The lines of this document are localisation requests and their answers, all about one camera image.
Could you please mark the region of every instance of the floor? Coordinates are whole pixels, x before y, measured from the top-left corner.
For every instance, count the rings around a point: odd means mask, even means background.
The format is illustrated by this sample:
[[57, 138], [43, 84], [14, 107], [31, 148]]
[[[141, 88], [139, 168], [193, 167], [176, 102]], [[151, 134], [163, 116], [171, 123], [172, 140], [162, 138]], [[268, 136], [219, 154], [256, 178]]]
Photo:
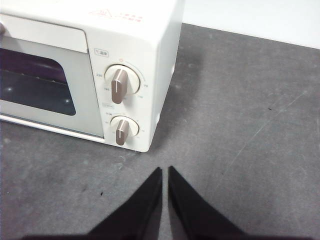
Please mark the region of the floor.
[[249, 234], [320, 238], [319, 121], [320, 50], [183, 24], [149, 152], [1, 122], [1, 239], [86, 233], [170, 165]]

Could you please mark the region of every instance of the temperature knob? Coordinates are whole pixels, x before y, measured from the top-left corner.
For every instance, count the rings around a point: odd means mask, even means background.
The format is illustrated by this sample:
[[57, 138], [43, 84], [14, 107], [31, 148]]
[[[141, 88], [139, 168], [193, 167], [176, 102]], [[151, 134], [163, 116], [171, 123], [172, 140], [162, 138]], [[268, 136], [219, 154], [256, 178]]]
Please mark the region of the temperature knob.
[[121, 146], [125, 144], [128, 137], [137, 135], [139, 131], [138, 124], [126, 116], [115, 116], [110, 124], [115, 130], [115, 142]]
[[107, 69], [104, 79], [111, 88], [111, 99], [120, 104], [126, 95], [135, 94], [140, 86], [138, 75], [127, 66], [113, 65]]

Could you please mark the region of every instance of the white toaster oven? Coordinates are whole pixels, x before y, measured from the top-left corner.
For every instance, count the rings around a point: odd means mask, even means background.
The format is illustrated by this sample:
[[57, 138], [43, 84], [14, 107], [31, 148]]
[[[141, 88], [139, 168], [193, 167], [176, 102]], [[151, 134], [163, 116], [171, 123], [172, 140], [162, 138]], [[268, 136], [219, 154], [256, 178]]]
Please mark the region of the white toaster oven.
[[148, 151], [184, 0], [1, 0], [0, 118]]

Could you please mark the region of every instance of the glass window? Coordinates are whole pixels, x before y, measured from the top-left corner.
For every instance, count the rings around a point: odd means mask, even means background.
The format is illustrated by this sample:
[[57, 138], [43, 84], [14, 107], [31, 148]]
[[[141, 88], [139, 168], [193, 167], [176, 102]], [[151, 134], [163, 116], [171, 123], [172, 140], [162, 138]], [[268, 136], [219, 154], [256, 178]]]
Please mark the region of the glass window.
[[0, 48], [0, 99], [73, 116], [62, 66], [55, 60]]

